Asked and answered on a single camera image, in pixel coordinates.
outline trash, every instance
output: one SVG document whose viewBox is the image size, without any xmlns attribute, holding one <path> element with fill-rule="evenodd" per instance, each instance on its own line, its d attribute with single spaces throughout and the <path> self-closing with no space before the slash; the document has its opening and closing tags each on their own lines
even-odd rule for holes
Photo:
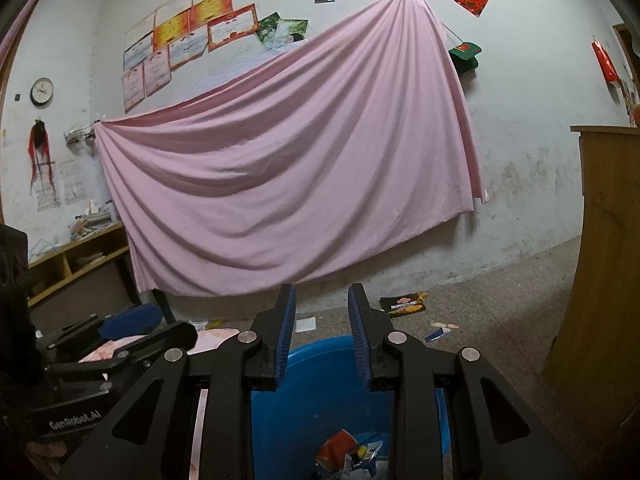
<svg viewBox="0 0 640 480">
<path fill-rule="evenodd" d="M 435 332 L 429 334 L 427 337 L 424 338 L 424 340 L 428 343 L 429 341 L 436 341 L 436 339 L 441 338 L 442 336 L 444 336 L 445 334 L 448 334 L 449 332 L 451 332 L 450 328 L 439 328 L 437 329 Z"/>
<path fill-rule="evenodd" d="M 453 323 L 431 323 L 431 326 L 436 326 L 438 328 L 460 328 L 458 325 L 454 325 Z"/>
<path fill-rule="evenodd" d="M 296 321 L 296 332 L 310 332 L 316 329 L 316 318 L 305 317 Z"/>
<path fill-rule="evenodd" d="M 329 437 L 316 453 L 316 463 L 325 471 L 335 473 L 344 465 L 344 456 L 358 443 L 346 430 L 340 430 Z"/>
<path fill-rule="evenodd" d="M 380 306 L 389 317 L 405 316 L 425 310 L 426 292 L 413 292 L 394 298 L 380 298 Z"/>
</svg>

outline black object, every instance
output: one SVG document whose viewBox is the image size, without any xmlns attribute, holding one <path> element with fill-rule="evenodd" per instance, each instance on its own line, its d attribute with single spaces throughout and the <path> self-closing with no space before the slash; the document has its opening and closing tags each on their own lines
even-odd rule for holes
<svg viewBox="0 0 640 480">
<path fill-rule="evenodd" d="M 200 478 L 254 478 L 251 391 L 284 378 L 295 289 L 283 285 L 272 310 L 216 350 L 166 351 L 68 459 L 59 480 L 188 478 L 200 391 L 208 388 Z"/>
<path fill-rule="evenodd" d="M 434 388 L 446 393 L 456 480 L 578 479 L 558 443 L 478 350 L 443 352 L 396 331 L 369 306 L 360 283 L 350 286 L 348 307 L 361 380 L 371 391 L 395 393 L 389 479 L 442 478 Z"/>
</svg>

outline pink cloth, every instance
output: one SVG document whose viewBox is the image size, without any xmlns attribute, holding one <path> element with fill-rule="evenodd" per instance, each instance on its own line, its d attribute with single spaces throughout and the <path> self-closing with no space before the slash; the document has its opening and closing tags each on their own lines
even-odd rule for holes
<svg viewBox="0 0 640 480">
<path fill-rule="evenodd" d="M 462 88 L 424 0 L 375 0 L 228 84 L 96 131 L 139 290 L 319 278 L 482 196 Z"/>
</svg>

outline white wall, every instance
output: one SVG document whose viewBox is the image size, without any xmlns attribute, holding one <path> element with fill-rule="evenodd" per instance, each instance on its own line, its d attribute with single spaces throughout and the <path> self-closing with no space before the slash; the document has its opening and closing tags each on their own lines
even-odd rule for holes
<svg viewBox="0 0 640 480">
<path fill-rule="evenodd" d="M 67 225 L 80 214 L 85 201 L 37 211 L 36 181 L 30 194 L 31 161 L 27 147 L 31 127 L 42 118 L 49 134 L 51 160 L 78 160 L 89 198 L 108 197 L 98 158 L 79 146 L 71 151 L 63 132 L 90 122 L 89 90 L 95 33 L 102 0 L 40 0 L 18 46 L 9 76 L 0 128 L 6 134 L 0 146 L 0 193 L 8 225 L 25 231 L 30 249 L 40 239 L 66 243 Z M 54 84 L 53 99 L 44 108 L 30 101 L 31 86 L 40 77 Z M 14 97 L 20 94 L 20 101 Z"/>
<path fill-rule="evenodd" d="M 105 0 L 92 79 L 92 113 L 121 116 L 122 47 L 126 31 L 168 0 Z M 319 34 L 371 0 L 233 0 L 255 3 L 258 18 L 308 18 Z M 577 136 L 571 124 L 627 124 L 620 94 L 604 83 L 592 36 L 616 44 L 596 0 L 489 0 L 476 18 L 452 0 L 427 0 L 438 17 L 483 52 L 475 75 L 463 78 L 491 202 L 388 254 L 300 288 L 300 308 L 344 304 L 344 286 L 364 282 L 372 297 L 459 279 L 522 254 L 552 247 L 580 233 L 582 195 Z M 179 100 L 198 78 L 250 55 L 253 38 L 228 44 L 174 73 L 174 81 L 133 113 Z M 610 48 L 619 65 L 619 52 Z M 190 317 L 210 307 L 269 303 L 272 295 L 242 300 L 185 300 L 172 305 Z"/>
</svg>

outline clock face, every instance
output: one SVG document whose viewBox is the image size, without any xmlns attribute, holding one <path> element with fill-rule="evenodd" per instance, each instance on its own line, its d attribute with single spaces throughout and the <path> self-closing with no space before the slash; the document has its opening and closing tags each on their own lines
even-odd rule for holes
<svg viewBox="0 0 640 480">
<path fill-rule="evenodd" d="M 51 79 L 41 77 L 31 88 L 31 101 L 36 106 L 42 106 L 51 101 L 53 97 L 53 83 Z"/>
</svg>

